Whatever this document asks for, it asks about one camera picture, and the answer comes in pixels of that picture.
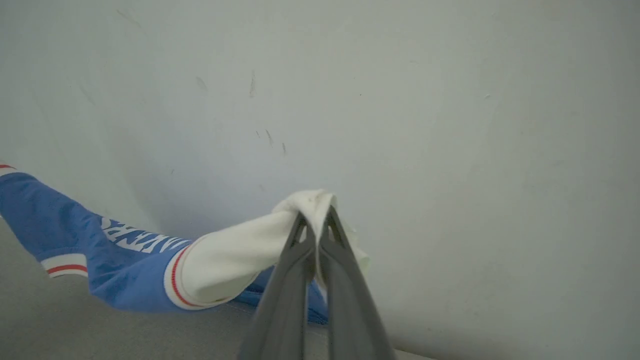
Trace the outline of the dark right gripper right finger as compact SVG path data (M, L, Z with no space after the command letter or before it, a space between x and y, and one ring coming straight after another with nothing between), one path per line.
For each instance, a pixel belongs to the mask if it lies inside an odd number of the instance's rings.
M396 354L336 208L318 240L319 271L327 291L330 360L395 360Z

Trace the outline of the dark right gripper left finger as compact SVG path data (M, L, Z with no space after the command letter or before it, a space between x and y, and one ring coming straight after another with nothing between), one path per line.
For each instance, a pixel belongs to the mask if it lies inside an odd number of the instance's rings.
M304 359L307 293L315 271L316 238L299 212L238 351L240 360Z

